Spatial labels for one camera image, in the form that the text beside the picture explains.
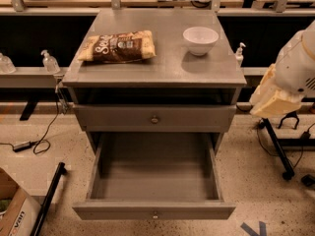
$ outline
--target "speckled floor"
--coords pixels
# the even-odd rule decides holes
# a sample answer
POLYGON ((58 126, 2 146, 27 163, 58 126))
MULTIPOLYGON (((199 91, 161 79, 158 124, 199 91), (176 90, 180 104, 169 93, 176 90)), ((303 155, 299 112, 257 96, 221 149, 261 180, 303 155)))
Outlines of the speckled floor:
MULTIPOLYGON (((21 122, 23 108, 21 103, 0 104, 0 143, 38 140, 55 114, 53 104, 41 103, 29 121, 21 122)), ((298 137, 315 122, 315 116, 307 112, 299 117, 298 130, 292 130, 293 121, 288 119, 280 130, 275 129, 277 135, 298 137)), ((72 111, 59 115, 51 126, 48 152, 34 155, 29 149, 14 153, 10 147, 0 146, 0 167, 31 195, 44 196, 58 163, 65 162, 68 174, 61 178, 40 235, 313 236, 315 187, 305 187, 300 179, 305 174, 315 175, 315 153, 305 151, 295 176, 285 181, 280 159, 269 156, 258 142, 259 134, 262 143, 274 152, 266 130, 257 134, 258 121, 238 113, 217 154, 224 200, 236 203, 228 220, 81 220, 72 203, 85 199, 95 156, 72 111)), ((270 121, 276 127, 280 119, 270 121)), ((300 151, 288 156, 294 163, 300 151)))

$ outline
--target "bowl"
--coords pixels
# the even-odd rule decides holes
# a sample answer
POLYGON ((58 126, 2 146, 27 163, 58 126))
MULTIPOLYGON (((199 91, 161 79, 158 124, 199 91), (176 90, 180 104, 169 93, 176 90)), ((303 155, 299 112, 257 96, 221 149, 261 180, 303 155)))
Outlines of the bowl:
POLYGON ((219 39, 215 30, 203 27, 186 29, 183 36, 189 52, 196 56, 208 53, 219 39))

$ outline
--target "black pole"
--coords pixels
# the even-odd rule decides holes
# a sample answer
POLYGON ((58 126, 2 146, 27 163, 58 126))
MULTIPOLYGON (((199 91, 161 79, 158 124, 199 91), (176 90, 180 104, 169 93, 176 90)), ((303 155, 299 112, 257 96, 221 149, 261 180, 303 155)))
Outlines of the black pole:
POLYGON ((52 198, 53 198, 55 191, 57 189, 60 177, 61 177, 61 175, 64 175, 66 173, 67 173, 67 170, 65 169, 65 164, 63 162, 59 162, 58 168, 57 168, 55 175, 52 179, 52 182, 51 182, 51 185, 50 185, 49 190, 47 192, 47 195, 45 197, 45 200, 43 201, 43 203, 41 205, 41 208, 40 208, 39 214, 37 216, 37 220, 35 222, 35 225, 31 231, 31 236, 38 236, 39 235, 41 226, 42 226, 42 224, 43 224, 43 222, 47 216, 52 198))
POLYGON ((294 176, 294 170, 291 166, 291 164, 289 163, 287 157, 286 157, 286 154, 284 153, 284 150, 282 148, 282 146, 280 145, 279 143, 279 140, 273 130, 273 127, 272 125, 270 124, 269 120, 268 119, 263 119, 263 122, 265 124, 265 127, 267 128, 267 131, 274 143, 274 146, 276 148, 276 151, 283 163, 283 166, 286 170, 286 172, 283 174, 283 177, 285 178, 285 180, 290 180, 293 176, 294 176))

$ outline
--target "cabinet top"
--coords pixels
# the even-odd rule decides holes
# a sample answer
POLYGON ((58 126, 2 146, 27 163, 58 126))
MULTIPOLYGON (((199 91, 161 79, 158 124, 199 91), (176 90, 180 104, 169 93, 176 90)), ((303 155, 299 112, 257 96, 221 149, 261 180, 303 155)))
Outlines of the cabinet top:
POLYGON ((79 47, 63 83, 69 87, 242 87, 246 84, 225 33, 211 10, 103 9, 79 47), (196 57, 183 32, 208 27, 219 34, 215 47, 196 57), (137 30, 153 33, 157 57, 126 64, 82 62, 78 55, 91 35, 137 30))

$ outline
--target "brown snack bag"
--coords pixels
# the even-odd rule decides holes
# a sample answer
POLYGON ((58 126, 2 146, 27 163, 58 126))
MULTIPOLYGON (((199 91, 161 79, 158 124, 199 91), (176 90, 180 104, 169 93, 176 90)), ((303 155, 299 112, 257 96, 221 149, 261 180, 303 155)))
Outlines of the brown snack bag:
POLYGON ((103 63, 126 63, 156 56, 149 30, 90 36, 78 59, 103 63))

